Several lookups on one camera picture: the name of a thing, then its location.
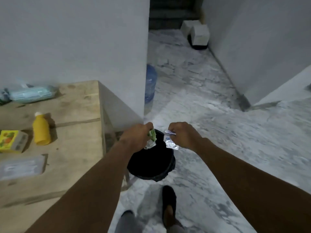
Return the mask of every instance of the black shoe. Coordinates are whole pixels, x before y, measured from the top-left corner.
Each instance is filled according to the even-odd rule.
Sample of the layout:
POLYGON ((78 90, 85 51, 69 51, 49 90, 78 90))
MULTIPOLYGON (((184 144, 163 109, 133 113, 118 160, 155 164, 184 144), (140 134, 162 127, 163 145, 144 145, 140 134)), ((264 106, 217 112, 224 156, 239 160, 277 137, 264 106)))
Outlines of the black shoe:
POLYGON ((126 210, 124 213, 122 213, 122 215, 121 216, 123 216, 124 214, 126 214, 126 213, 131 213, 131 214, 133 214, 134 215, 134 212, 132 211, 132 210, 126 210))
POLYGON ((162 189, 162 201, 163 201, 163 207, 162 207, 162 221, 164 224, 164 211, 167 208, 167 206, 172 206, 173 208, 173 216, 175 217, 176 213, 176 194, 172 187, 165 185, 162 189))

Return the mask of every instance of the black trash bin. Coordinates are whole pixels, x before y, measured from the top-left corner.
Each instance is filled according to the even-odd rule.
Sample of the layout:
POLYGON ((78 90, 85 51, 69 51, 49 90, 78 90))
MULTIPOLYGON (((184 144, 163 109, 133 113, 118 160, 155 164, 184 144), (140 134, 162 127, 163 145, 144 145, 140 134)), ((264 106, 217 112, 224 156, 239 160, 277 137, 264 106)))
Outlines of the black trash bin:
POLYGON ((155 129, 156 146, 133 154, 127 168, 134 176, 143 180, 161 181, 175 169, 174 150, 166 148, 164 134, 155 129))

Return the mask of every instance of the marble floor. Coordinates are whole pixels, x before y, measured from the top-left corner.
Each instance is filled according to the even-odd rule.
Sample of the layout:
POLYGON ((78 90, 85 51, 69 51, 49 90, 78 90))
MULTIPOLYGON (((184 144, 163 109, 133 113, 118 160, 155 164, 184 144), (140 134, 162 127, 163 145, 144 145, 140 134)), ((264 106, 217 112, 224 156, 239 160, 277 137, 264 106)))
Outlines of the marble floor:
MULTIPOLYGON (((148 62, 159 77, 145 122, 165 130, 171 122, 187 121, 222 149, 311 193, 311 99, 242 112, 208 50, 191 49, 178 30, 151 31, 148 44, 148 62)), ((109 232, 127 209, 142 232, 166 232, 160 198, 166 184, 176 192, 176 217, 186 232, 255 232, 194 152, 180 149, 175 157, 175 170, 160 182, 131 177, 109 232)))

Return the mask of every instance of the white box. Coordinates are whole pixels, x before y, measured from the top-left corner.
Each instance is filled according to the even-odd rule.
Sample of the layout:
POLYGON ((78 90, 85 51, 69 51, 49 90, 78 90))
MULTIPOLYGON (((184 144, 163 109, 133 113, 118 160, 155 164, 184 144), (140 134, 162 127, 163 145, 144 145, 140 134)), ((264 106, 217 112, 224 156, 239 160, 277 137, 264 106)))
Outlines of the white box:
POLYGON ((210 38, 210 31, 206 24, 194 25, 191 29, 191 40, 194 46, 206 46, 210 38))
POLYGON ((180 30, 185 36, 185 38, 188 37, 192 27, 195 25, 201 25, 201 22, 199 20, 184 20, 183 21, 183 24, 181 25, 180 30))

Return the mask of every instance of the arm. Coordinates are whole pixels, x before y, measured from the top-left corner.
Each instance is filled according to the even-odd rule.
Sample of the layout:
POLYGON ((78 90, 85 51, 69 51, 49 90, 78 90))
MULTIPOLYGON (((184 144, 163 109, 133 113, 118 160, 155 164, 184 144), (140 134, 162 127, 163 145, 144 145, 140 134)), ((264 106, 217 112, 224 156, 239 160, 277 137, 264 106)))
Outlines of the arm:
POLYGON ((123 176, 133 153, 146 146, 152 123, 126 130, 120 141, 74 184, 26 233, 107 232, 123 176))
POLYGON ((188 123, 171 123, 171 139, 196 152, 258 233, 310 232, 311 195, 214 145, 188 123))

